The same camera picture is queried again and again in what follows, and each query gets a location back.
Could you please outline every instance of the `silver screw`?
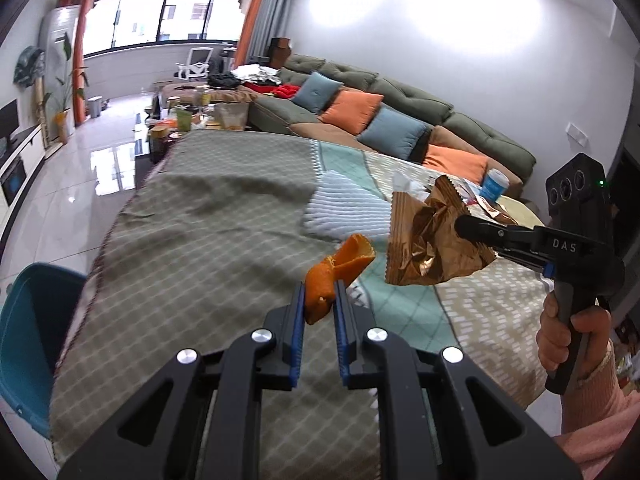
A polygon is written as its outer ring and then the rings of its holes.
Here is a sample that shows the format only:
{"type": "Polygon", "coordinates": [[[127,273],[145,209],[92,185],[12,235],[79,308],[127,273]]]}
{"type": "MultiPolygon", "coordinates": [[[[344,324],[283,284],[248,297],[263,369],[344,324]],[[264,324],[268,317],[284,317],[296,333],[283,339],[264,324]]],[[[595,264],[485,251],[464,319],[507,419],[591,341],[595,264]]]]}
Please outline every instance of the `silver screw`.
{"type": "Polygon", "coordinates": [[[267,341],[271,341],[272,337],[273,334],[266,328],[259,328],[251,334],[251,339],[253,339],[257,343],[266,343],[267,341]]]}
{"type": "Polygon", "coordinates": [[[175,358],[178,359],[180,364],[188,365],[198,358],[198,353],[191,348],[185,348],[184,350],[180,350],[175,358]]]}
{"type": "Polygon", "coordinates": [[[370,328],[367,330],[367,338],[371,341],[384,341],[388,334],[384,328],[370,328]]]}
{"type": "Polygon", "coordinates": [[[442,351],[442,357],[450,363],[459,363],[462,361],[463,353],[460,348],[449,346],[442,351]]]}

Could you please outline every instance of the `green sofa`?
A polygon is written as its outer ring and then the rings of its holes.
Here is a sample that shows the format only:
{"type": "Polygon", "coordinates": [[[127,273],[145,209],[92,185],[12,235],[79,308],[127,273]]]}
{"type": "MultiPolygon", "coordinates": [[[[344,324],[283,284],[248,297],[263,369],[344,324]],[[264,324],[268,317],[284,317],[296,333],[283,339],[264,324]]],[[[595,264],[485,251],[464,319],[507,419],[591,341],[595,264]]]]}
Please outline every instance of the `green sofa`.
{"type": "MultiPolygon", "coordinates": [[[[418,88],[383,78],[369,70],[299,54],[292,54],[278,75],[283,83],[301,86],[312,72],[341,81],[351,88],[382,94],[383,102],[392,108],[434,126],[446,128],[454,137],[459,137],[462,144],[468,146],[468,151],[479,150],[513,172],[513,178],[520,182],[513,187],[511,196],[520,195],[523,184],[533,172],[536,158],[517,142],[492,127],[455,111],[452,104],[418,88]]],[[[258,96],[250,107],[249,122],[264,132],[297,134],[370,150],[352,135],[335,126],[322,124],[315,114],[286,99],[258,96]]],[[[426,132],[418,142],[410,157],[412,162],[420,164],[424,160],[429,134],[430,132],[426,132]]],[[[453,147],[465,149],[458,145],[458,140],[453,147]]]]}

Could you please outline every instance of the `person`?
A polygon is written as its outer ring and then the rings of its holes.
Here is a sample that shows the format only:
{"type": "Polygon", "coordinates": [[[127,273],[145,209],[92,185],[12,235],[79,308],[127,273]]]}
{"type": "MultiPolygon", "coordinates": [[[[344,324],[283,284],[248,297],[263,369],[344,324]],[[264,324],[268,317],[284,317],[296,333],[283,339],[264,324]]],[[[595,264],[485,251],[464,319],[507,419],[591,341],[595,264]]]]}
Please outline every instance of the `person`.
{"type": "MultiPolygon", "coordinates": [[[[640,415],[640,394],[622,393],[609,340],[611,315],[592,306],[571,318],[574,328],[590,334],[577,387],[561,397],[562,434],[556,442],[593,480],[609,463],[640,415]]],[[[556,370],[568,358],[569,329],[558,320],[558,302],[550,293],[536,334],[538,357],[545,370],[556,370]]]]}

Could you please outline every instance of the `white office chair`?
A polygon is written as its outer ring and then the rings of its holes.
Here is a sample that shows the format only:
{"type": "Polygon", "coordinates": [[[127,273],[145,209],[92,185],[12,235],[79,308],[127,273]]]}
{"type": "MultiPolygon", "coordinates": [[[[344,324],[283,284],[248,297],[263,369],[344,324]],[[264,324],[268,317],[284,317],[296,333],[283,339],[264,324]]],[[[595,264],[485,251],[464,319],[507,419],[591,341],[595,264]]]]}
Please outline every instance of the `white office chair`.
{"type": "Polygon", "coordinates": [[[176,63],[178,79],[190,81],[199,77],[208,77],[211,56],[213,56],[211,47],[192,48],[187,56],[187,63],[176,63]]]}

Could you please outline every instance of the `human hand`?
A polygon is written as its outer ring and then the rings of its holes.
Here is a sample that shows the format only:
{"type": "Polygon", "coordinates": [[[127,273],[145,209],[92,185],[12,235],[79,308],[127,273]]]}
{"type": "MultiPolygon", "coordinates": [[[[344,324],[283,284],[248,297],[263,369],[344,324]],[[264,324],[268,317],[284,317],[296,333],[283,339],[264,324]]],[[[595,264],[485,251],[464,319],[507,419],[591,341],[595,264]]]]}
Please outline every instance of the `human hand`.
{"type": "MultiPolygon", "coordinates": [[[[611,314],[599,306],[591,306],[571,316],[571,324],[576,331],[590,334],[589,345],[580,367],[580,378],[586,378],[602,362],[607,353],[611,314]]],[[[553,293],[545,298],[544,310],[540,315],[540,330],[536,334],[538,358],[542,367],[552,372],[569,357],[571,332],[558,319],[558,302],[553,293]]]]}

